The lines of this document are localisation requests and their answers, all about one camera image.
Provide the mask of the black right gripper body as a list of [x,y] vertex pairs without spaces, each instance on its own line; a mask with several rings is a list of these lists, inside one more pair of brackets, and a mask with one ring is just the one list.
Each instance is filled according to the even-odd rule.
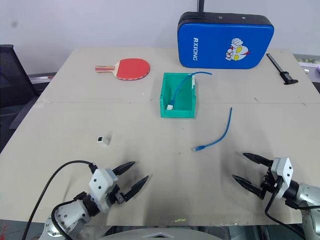
[[277,177],[273,176],[271,167],[269,166],[260,184],[261,191],[258,197],[263,200],[267,192],[273,193],[275,191],[275,189],[277,188],[276,185]]

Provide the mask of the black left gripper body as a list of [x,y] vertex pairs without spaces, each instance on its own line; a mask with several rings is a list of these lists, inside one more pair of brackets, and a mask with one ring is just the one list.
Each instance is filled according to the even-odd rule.
[[122,204],[125,201],[124,194],[120,192],[120,187],[117,184],[106,195],[106,200],[109,205],[113,205],[115,203]]

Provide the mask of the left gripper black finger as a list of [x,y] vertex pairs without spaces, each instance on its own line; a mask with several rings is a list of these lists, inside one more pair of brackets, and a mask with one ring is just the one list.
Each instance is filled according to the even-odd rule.
[[125,173],[127,170],[129,170],[136,162],[135,161],[130,161],[124,164],[121,164],[114,168],[112,171],[116,176],[120,176],[123,173]]
[[146,177],[144,177],[143,179],[141,179],[137,183],[135,183],[131,187],[131,189],[126,194],[123,195],[124,201],[128,202],[130,199],[132,199],[142,189],[142,187],[147,182],[148,178],[149,178],[149,176],[147,175]]

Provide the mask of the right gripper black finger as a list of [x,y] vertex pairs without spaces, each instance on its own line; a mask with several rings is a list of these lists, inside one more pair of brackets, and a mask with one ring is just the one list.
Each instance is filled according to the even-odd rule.
[[248,152],[243,153],[243,155],[256,164],[262,164],[266,167],[271,167],[273,165],[272,160],[269,160],[269,159],[262,157],[260,155],[257,155],[254,153],[248,153]]
[[261,194],[262,194],[262,190],[254,185],[252,185],[252,183],[240,176],[237,175],[232,175],[233,179],[240,184],[244,189],[248,190],[249,192],[255,194],[256,196],[258,196],[259,198],[261,198]]

